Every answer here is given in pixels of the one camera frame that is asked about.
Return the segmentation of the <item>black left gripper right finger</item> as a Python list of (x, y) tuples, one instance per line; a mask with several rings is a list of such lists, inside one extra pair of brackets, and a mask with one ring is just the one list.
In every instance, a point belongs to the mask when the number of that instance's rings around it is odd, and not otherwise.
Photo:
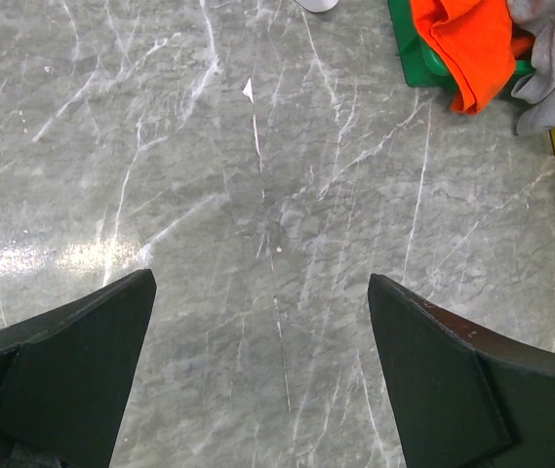
[(374, 274), (368, 302), (409, 467), (555, 467), (555, 353)]

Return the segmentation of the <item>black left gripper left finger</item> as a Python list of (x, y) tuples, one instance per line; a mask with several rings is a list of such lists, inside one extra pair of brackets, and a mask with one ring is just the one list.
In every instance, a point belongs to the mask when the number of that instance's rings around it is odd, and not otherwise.
[(19, 446), (109, 465), (156, 290), (141, 269), (0, 330), (0, 465)]

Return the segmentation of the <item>orange t shirt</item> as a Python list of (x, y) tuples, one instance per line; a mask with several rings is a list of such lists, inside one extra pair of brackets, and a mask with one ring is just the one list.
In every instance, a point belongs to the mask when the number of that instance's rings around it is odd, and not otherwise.
[(532, 33), (514, 23), (505, 1), (416, 0), (410, 7), (416, 32), (457, 84), (451, 104), (456, 113), (481, 112), (535, 42)]

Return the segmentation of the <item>green plastic bin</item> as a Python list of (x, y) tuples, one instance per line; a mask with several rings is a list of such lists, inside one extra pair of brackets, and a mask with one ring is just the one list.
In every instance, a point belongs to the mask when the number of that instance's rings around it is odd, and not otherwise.
[[(416, 32), (410, 7), (411, 2), (390, 1), (388, 3), (405, 81), (408, 85), (416, 88), (451, 85), (457, 88), (447, 66)], [(501, 91), (518, 79), (534, 73), (531, 65), (531, 52), (532, 50), (527, 58), (516, 60), (516, 70)]]

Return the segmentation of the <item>silver clothes rack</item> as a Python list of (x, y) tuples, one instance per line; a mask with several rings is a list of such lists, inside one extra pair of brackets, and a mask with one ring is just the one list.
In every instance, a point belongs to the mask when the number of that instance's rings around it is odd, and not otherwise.
[(296, 2), (307, 12), (323, 14), (333, 9), (339, 0), (296, 0)]

